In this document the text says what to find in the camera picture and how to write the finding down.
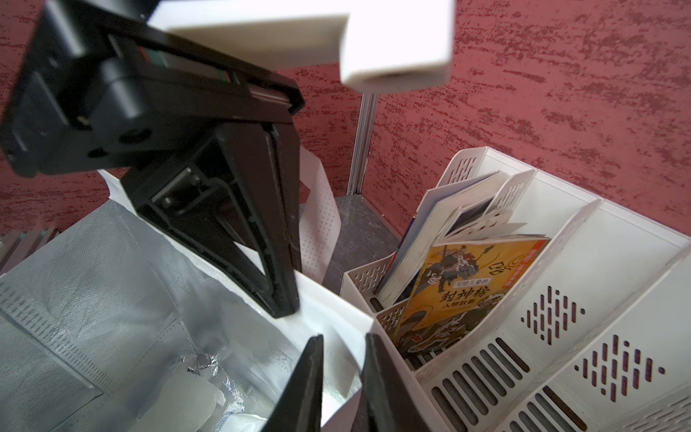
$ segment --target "book cover illustration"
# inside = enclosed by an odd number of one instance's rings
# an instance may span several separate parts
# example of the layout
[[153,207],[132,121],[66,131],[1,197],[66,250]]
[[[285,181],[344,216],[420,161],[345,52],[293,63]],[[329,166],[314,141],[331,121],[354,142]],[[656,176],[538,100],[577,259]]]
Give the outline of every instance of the book cover illustration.
[[399,352],[429,353],[474,329],[548,241],[491,238],[430,248],[395,333]]

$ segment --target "red textured wall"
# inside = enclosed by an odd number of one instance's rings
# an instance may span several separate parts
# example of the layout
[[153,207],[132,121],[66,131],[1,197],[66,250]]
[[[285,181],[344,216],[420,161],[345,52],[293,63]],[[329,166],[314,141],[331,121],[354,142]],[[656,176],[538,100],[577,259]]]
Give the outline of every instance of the red textured wall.
[[403,231],[490,146],[691,234],[691,3],[464,0],[453,78],[380,99],[363,193]]
[[[42,0],[0,0],[0,111],[14,85]],[[339,83],[337,65],[282,71],[300,85],[307,106],[295,117],[302,144],[324,164],[334,193],[345,195],[360,95]],[[97,173],[17,177],[0,156],[0,235],[12,229],[64,230],[105,203],[108,190]]]

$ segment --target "desk file organizer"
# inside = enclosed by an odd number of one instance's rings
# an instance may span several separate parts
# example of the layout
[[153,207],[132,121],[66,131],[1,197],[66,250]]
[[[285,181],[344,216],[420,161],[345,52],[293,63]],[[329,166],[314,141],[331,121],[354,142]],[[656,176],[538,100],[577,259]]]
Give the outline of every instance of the desk file organizer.
[[[466,149],[438,185],[532,169]],[[539,170],[500,194],[510,222],[527,223],[517,233],[553,240],[480,325],[417,370],[384,338],[418,409],[451,432],[691,431],[689,238]],[[341,289],[381,334],[405,306],[370,306],[389,259],[346,272]]]

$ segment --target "book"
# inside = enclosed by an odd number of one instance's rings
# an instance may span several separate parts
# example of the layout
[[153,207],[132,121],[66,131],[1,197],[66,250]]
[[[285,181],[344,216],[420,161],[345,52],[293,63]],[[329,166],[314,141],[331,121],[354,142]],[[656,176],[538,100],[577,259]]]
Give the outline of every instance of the book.
[[544,236],[502,236],[435,243],[394,332],[404,357],[447,348],[474,329],[549,242]]
[[425,191],[425,194],[422,196],[420,204],[418,204],[415,213],[413,214],[413,218],[410,220],[410,223],[406,228],[406,232],[403,234],[403,237],[401,237],[401,242],[398,244],[396,252],[391,257],[391,261],[389,261],[389,264],[386,267],[386,271],[384,272],[384,277],[380,280],[375,292],[379,292],[381,287],[388,282],[391,276],[391,269],[395,269],[400,264],[406,252],[413,244],[415,238],[422,229],[422,226],[427,220],[427,217],[439,201],[448,198],[449,196],[456,194],[457,192],[466,189],[467,187],[470,187],[477,182],[481,182],[495,173],[496,171],[489,174],[485,174],[483,176],[477,176],[459,182],[451,183],[449,185],[437,186],[433,187],[432,189],[427,189]]
[[[517,229],[524,227],[525,223],[507,223],[511,217],[511,212],[493,212],[486,214],[478,219],[471,220],[465,224],[460,230],[452,232],[443,238],[446,243],[456,243],[459,241],[473,241],[481,238],[506,236]],[[396,303],[406,300],[413,292],[419,272],[413,277],[405,289],[401,292]]]
[[427,204],[429,210],[425,211],[426,217],[423,217],[421,212],[418,213],[405,239],[401,242],[401,247],[389,270],[377,288],[377,298],[383,307],[388,308],[396,302],[406,285],[419,271],[427,251],[440,233],[448,233],[459,218],[463,217],[464,212],[486,201],[492,201],[508,178],[509,176],[505,173],[495,172],[480,177],[480,180],[471,179],[476,180],[474,182],[469,182],[469,180],[459,182],[460,186],[455,183],[442,186],[442,188],[465,187],[438,200],[431,200]]

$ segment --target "gray floor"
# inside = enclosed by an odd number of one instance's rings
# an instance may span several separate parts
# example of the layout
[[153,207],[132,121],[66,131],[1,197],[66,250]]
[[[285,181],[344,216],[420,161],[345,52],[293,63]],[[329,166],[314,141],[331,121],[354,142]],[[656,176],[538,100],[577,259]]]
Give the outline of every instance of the gray floor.
[[341,215],[341,233],[322,282],[336,294],[341,292],[344,272],[381,259],[398,247],[399,239],[365,204],[364,199],[362,195],[336,198]]

